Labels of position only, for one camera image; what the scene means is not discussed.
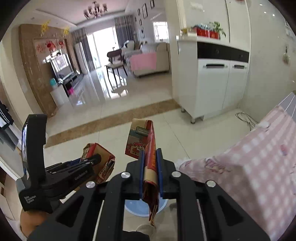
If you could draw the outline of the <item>left hand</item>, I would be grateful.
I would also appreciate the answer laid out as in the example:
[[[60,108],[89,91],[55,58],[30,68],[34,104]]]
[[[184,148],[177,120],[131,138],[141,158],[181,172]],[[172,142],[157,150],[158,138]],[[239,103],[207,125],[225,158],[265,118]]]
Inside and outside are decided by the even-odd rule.
[[[40,226],[49,214],[43,211],[21,211],[20,226],[22,233],[28,237],[38,226]]]

